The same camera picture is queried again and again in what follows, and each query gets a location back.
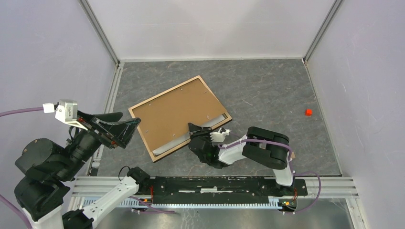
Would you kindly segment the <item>landscape photo print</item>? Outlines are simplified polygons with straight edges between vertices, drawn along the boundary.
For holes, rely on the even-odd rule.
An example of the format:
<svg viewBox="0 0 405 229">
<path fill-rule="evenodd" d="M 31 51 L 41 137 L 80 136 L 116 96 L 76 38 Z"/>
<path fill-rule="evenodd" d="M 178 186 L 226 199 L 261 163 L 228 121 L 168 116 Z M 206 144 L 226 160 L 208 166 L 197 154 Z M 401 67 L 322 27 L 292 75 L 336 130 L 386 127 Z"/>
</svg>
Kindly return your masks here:
<svg viewBox="0 0 405 229">
<path fill-rule="evenodd" d="M 220 115 L 220 116 L 218 116 L 218 117 L 212 119 L 211 121 L 202 124 L 201 126 L 202 126 L 202 127 L 213 127 L 214 125 L 220 123 L 221 121 L 224 121 L 225 119 L 226 119 L 225 115 Z M 183 143 L 183 142 L 189 140 L 189 139 L 190 139 L 190 135 L 189 135 L 188 125 L 186 125 L 186 127 L 187 127 L 187 129 L 186 129 L 186 133 L 185 133 L 185 134 L 183 134 L 182 136 L 175 138 L 174 140 L 170 141 L 169 143 L 167 143 L 167 144 L 165 144 L 165 145 L 163 145 L 163 146 L 161 146 L 161 147 L 159 147 L 159 148 L 153 150 L 153 151 L 152 151 L 153 154 L 154 154 L 155 156 L 161 155 L 161 154 L 163 154 L 163 153 L 165 153 L 165 152 L 171 150 L 172 148 L 174 148 L 174 147 L 180 145 L 181 143 Z"/>
</svg>

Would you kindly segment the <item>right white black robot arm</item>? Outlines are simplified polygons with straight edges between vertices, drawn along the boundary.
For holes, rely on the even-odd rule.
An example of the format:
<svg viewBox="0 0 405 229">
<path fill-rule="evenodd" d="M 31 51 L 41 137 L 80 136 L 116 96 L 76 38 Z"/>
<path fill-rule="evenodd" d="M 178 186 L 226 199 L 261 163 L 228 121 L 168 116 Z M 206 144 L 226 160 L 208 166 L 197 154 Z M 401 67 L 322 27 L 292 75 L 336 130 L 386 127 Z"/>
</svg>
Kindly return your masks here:
<svg viewBox="0 0 405 229">
<path fill-rule="evenodd" d="M 241 138 L 226 144 L 231 130 L 188 124 L 190 142 L 188 148 L 200 162 L 222 169 L 236 161 L 250 159 L 273 170 L 276 189 L 287 195 L 295 189 L 290 161 L 293 150 L 289 138 L 281 133 L 252 126 Z"/>
</svg>

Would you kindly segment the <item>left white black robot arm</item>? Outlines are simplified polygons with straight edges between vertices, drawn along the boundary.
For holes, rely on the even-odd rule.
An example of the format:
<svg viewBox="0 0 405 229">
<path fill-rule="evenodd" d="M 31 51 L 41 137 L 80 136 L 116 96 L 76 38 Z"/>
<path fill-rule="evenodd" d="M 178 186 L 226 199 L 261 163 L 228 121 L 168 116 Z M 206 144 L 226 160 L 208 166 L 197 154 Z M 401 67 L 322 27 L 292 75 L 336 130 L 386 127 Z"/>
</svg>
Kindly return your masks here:
<svg viewBox="0 0 405 229">
<path fill-rule="evenodd" d="M 14 190 L 18 204 L 34 229 L 94 229 L 121 202 L 138 193 L 149 191 L 149 176 L 139 167 L 127 175 L 93 204 L 62 213 L 67 181 L 74 181 L 86 161 L 99 149 L 125 148 L 141 123 L 136 117 L 122 120 L 121 112 L 69 114 L 59 108 L 56 117 L 76 132 L 66 146 L 47 139 L 31 141 L 16 160 L 15 166 L 24 174 Z"/>
</svg>

